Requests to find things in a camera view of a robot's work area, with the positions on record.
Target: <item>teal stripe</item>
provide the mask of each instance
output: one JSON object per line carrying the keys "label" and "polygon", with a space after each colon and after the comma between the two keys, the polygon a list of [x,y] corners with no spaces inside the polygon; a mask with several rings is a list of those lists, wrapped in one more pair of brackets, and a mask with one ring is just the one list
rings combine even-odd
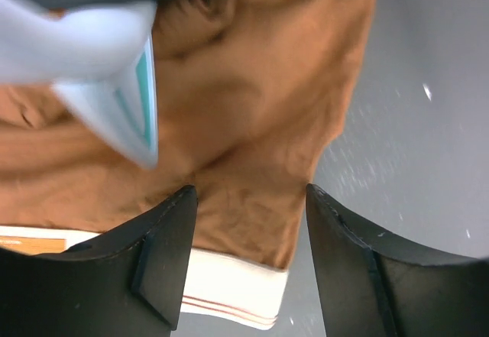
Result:
{"label": "teal stripe", "polygon": [[138,127],[138,124],[131,114],[131,110],[128,107],[127,101],[124,99],[124,96],[121,93],[121,90],[118,89],[115,92],[115,97],[118,100],[119,105],[124,112],[125,117],[132,125],[134,131],[138,133],[138,135],[143,138],[148,147],[151,147],[151,107],[150,107],[150,91],[149,91],[149,83],[148,83],[148,75],[147,75],[147,63],[146,63],[146,53],[143,53],[140,58],[138,65],[136,66],[136,76],[138,78],[139,85],[139,94],[141,98],[141,105],[144,113],[144,131],[141,131]]}

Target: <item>orange fabric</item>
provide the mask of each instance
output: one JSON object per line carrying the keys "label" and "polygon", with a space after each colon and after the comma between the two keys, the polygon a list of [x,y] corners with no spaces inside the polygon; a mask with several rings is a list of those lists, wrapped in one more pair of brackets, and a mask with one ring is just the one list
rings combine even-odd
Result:
{"label": "orange fabric", "polygon": [[287,268],[341,133],[375,0],[169,0],[153,29],[160,159],[144,171],[42,86],[0,87],[0,224],[103,232],[195,184],[194,246]]}

